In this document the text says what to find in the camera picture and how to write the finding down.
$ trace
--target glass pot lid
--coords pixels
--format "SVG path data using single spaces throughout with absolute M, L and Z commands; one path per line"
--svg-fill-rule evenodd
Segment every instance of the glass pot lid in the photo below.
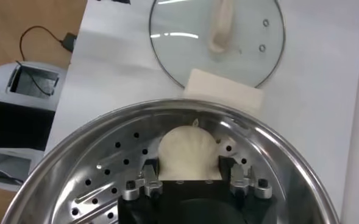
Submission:
M 180 86 L 193 68 L 259 86 L 285 45 L 275 0 L 155 0 L 149 33 L 157 60 Z

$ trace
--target black device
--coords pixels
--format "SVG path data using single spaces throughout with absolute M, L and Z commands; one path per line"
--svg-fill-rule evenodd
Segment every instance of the black device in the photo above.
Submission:
M 236 164 L 233 158 L 220 156 L 219 169 L 222 180 L 162 181 L 161 193 L 150 196 L 140 187 L 140 196 L 134 200 L 118 200 L 120 224 L 261 224 L 276 223 L 275 197 L 260 199 L 254 189 L 232 193 L 230 170 Z M 149 159 L 158 174 L 158 160 Z M 128 189 L 135 188 L 133 180 Z

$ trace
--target perforated steamer tray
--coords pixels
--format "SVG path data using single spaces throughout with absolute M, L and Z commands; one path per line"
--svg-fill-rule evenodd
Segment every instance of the perforated steamer tray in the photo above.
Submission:
M 117 223 L 126 181 L 157 156 L 165 133 L 195 119 L 221 155 L 269 180 L 278 201 L 273 223 L 338 223 L 319 178 L 275 131 L 237 110 L 183 99 L 125 107 L 75 131 L 33 171 L 2 223 Z

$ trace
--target black electrical cable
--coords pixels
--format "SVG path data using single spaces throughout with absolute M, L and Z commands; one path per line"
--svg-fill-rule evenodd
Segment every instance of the black electrical cable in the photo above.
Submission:
M 23 54 L 23 50 L 22 50 L 22 41 L 23 41 L 23 37 L 25 37 L 25 35 L 32 29 L 36 29 L 36 28 L 41 28 L 44 29 L 45 31 L 47 31 L 55 40 L 57 40 L 60 44 L 63 43 L 60 39 L 58 39 L 51 31 L 49 31 L 47 28 L 43 27 L 43 26 L 32 26 L 27 28 L 21 35 L 20 37 L 20 52 L 22 55 L 22 59 L 25 60 L 25 55 Z
M 18 179 L 18 178 L 14 178 L 14 177 L 8 177 L 8 176 L 0 176 L 0 179 L 8 179 L 8 180 L 13 180 L 13 181 L 17 181 L 19 182 L 20 185 L 23 184 L 23 180 Z
M 23 67 L 22 64 L 21 64 L 19 61 L 15 61 L 15 62 L 17 62 L 17 63 L 20 65 L 21 69 L 22 69 L 22 67 Z M 52 95 L 52 94 L 50 94 L 50 93 L 45 92 L 43 89 L 41 89 L 41 87 L 38 85 L 38 83 L 34 80 L 33 76 L 32 76 L 30 73 L 28 73 L 27 70 L 25 70 L 25 72 L 26 72 L 26 74 L 32 79 L 34 85 L 41 91 L 41 93 L 43 93 L 43 94 L 45 94 L 45 95 L 47 95 L 47 96 L 51 96 L 51 95 Z

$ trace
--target white dough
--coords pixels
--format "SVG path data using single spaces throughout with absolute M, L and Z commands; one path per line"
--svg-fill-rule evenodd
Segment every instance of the white dough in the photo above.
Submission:
M 221 180 L 213 136 L 193 126 L 168 132 L 158 148 L 159 180 Z

